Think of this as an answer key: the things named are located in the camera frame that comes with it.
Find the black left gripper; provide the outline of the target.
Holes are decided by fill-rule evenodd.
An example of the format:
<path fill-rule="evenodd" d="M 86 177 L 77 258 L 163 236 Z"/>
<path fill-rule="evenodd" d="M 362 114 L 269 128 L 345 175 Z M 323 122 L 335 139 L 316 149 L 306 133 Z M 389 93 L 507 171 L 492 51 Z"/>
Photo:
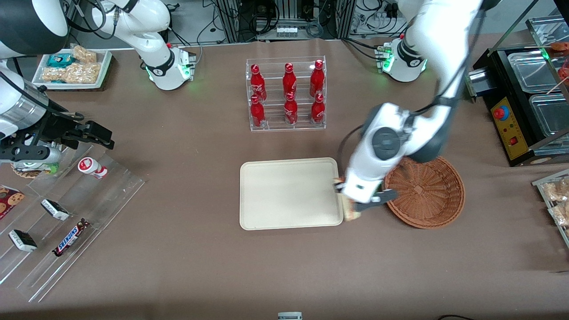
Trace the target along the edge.
<path fill-rule="evenodd" d="M 344 187 L 345 187 L 345 178 L 334 178 L 334 189 L 337 193 L 343 193 Z M 378 191 L 372 196 L 370 202 L 354 203 L 354 210 L 356 212 L 364 212 L 367 209 L 379 207 L 396 198 L 398 198 L 398 193 L 396 190 L 388 189 L 388 190 Z"/>

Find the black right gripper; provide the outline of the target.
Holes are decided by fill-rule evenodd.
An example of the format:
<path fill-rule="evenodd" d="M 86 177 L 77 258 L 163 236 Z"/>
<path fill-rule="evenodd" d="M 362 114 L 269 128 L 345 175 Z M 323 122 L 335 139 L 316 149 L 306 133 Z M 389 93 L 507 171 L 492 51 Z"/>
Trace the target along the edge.
<path fill-rule="evenodd" d="M 46 112 L 39 122 L 26 129 L 26 146 L 53 146 L 77 150 L 79 142 L 99 144 L 108 150 L 115 146 L 112 131 L 94 121 L 83 124 L 84 116 L 78 112 L 55 115 Z"/>

